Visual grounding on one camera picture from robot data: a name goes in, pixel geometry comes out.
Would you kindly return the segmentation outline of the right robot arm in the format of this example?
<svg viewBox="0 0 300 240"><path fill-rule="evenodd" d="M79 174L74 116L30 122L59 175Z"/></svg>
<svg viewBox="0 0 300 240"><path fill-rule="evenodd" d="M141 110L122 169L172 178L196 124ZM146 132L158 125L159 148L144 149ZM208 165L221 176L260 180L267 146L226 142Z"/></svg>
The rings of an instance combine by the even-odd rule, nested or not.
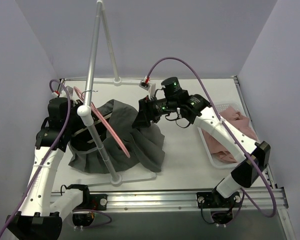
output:
<svg viewBox="0 0 300 240"><path fill-rule="evenodd" d="M138 113L132 124L134 129L149 128L161 116L176 113L178 119L186 119L217 140L236 159L238 165L213 189L212 200L224 206L240 188L250 188L268 165L271 147L263 141L258 143L236 129L224 118L218 117L211 103L199 94L189 94L182 89L177 77L161 82L164 98L156 97L156 87L143 80L139 86L148 95L138 102Z"/></svg>

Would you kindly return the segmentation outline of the pink plastic hanger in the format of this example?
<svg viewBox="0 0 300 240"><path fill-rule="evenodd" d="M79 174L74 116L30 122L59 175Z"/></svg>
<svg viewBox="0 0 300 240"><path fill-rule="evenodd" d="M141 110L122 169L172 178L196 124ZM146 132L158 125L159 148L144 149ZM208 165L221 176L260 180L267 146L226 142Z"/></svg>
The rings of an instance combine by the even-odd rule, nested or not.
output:
<svg viewBox="0 0 300 240"><path fill-rule="evenodd" d="M73 87L76 95L79 97L80 100L84 100L84 95L85 93L82 92L78 87L74 86ZM90 108L91 111L98 117L98 119L102 122L102 124L105 126L105 128L109 131L109 133L111 134L111 136L114 138L114 140L116 141L116 143L119 145L119 147L121 148L121 150L123 150L123 152L125 153L125 155L130 158L130 153L127 150L127 148L125 147L125 145L123 144L122 140L119 138L119 136L116 134L116 132L114 131L114 129L111 127L111 125L106 121L106 119L103 117L103 115L99 112L99 110L95 107L94 103L91 102L90 104Z"/></svg>

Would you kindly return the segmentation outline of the grey pleated skirt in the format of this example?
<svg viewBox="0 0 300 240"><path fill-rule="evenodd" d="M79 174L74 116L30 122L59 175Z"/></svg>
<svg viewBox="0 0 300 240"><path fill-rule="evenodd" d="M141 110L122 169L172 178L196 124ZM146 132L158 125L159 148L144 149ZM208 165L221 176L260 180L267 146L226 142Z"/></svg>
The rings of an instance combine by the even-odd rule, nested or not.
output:
<svg viewBox="0 0 300 240"><path fill-rule="evenodd" d="M98 110L130 155L126 156L110 132L96 118L95 127L117 172L126 171L137 164L154 173L161 172L165 158L163 151L165 136L156 124L153 123L148 128L132 128L138 114L137 110L115 99L98 107ZM69 149L72 152L70 167L88 174L109 173L89 130L83 124L78 124L70 140Z"/></svg>

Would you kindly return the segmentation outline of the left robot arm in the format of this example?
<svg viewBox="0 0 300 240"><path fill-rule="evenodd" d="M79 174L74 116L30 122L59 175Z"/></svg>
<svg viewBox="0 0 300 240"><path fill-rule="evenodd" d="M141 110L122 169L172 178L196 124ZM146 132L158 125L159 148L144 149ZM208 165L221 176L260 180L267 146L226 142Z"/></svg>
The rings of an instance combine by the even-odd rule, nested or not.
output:
<svg viewBox="0 0 300 240"><path fill-rule="evenodd" d="M63 221L73 210L85 210L91 197L87 185L71 184L51 203L59 164L72 134L83 126L77 115L80 100L56 97L49 101L48 117L36 135L35 157L26 197L17 212L7 216L8 230L19 240L56 240Z"/></svg>

